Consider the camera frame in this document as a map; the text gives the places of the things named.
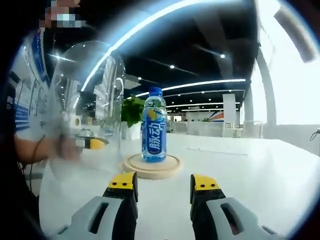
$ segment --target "potted plant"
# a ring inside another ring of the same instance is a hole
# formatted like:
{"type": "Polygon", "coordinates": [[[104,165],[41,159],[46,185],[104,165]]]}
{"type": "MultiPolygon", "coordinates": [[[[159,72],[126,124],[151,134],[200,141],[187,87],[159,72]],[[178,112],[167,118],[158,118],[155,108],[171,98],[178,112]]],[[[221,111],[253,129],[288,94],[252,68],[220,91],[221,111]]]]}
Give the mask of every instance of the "potted plant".
{"type": "Polygon", "coordinates": [[[131,96],[121,108],[121,134],[123,139],[139,139],[145,100],[131,96]]]}

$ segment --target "table surface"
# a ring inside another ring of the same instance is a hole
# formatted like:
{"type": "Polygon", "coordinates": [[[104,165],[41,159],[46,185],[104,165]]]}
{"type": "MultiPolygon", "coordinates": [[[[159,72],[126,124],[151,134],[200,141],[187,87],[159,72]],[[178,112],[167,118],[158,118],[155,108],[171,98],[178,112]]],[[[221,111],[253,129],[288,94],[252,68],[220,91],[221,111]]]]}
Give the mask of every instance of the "table surface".
{"type": "MultiPolygon", "coordinates": [[[[124,140],[121,147],[126,156],[136,154],[140,141],[124,140]]],[[[281,140],[169,133],[167,150],[183,168],[167,179],[138,179],[135,239],[195,239],[191,174],[215,178],[227,197],[236,198],[257,215],[259,224],[282,235],[301,223],[319,196],[320,158],[281,140]]],[[[84,151],[79,162],[49,161],[39,197],[46,234],[69,225],[77,210],[104,193],[117,172],[117,162],[105,160],[111,155],[106,148],[84,151]]]]}

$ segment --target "round wooden tray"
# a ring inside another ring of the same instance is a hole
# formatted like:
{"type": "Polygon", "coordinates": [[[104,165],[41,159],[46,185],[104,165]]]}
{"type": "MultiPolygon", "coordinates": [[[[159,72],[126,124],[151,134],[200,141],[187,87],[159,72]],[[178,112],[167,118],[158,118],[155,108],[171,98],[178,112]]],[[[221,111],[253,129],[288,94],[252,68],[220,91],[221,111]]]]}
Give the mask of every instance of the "round wooden tray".
{"type": "Polygon", "coordinates": [[[166,179],[175,175],[182,168],[181,161],[167,155],[163,162],[147,163],[141,154],[129,156],[123,162],[126,172],[136,172],[143,179],[166,179]]]}

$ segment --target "water bottle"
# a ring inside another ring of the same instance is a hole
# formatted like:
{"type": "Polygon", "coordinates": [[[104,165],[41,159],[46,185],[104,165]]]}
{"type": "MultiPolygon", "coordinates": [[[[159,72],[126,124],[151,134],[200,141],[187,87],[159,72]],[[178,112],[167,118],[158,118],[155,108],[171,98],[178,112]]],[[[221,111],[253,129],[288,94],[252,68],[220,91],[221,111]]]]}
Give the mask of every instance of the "water bottle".
{"type": "Polygon", "coordinates": [[[142,157],[159,163],[167,155],[167,110],[162,89],[151,87],[142,112],[142,157]]]}

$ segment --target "ceiling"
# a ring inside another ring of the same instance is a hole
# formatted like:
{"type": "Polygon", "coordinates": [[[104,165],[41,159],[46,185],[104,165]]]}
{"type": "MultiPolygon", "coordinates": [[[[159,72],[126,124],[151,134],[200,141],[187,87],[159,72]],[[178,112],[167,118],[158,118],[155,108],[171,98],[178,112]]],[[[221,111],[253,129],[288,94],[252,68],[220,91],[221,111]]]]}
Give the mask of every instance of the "ceiling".
{"type": "MultiPolygon", "coordinates": [[[[46,30],[45,52],[61,56],[74,44],[88,40],[112,45],[137,23],[168,6],[168,3],[151,6],[152,0],[135,2],[133,5],[131,0],[81,0],[80,8],[75,13],[77,18],[85,20],[85,27],[46,30]]],[[[223,4],[213,2],[215,4],[187,6],[162,16],[117,49],[123,58],[127,79],[139,83],[126,89],[125,97],[148,92],[150,87],[168,88],[206,81],[244,79],[163,92],[167,106],[206,104],[200,105],[200,109],[220,109],[223,105],[211,103],[222,103],[223,94],[228,93],[235,94],[236,102],[242,103],[258,50],[254,0],[223,4]]],[[[47,54],[45,61],[51,78],[55,60],[47,54]]],[[[170,109],[181,112],[189,107],[170,109]]]]}

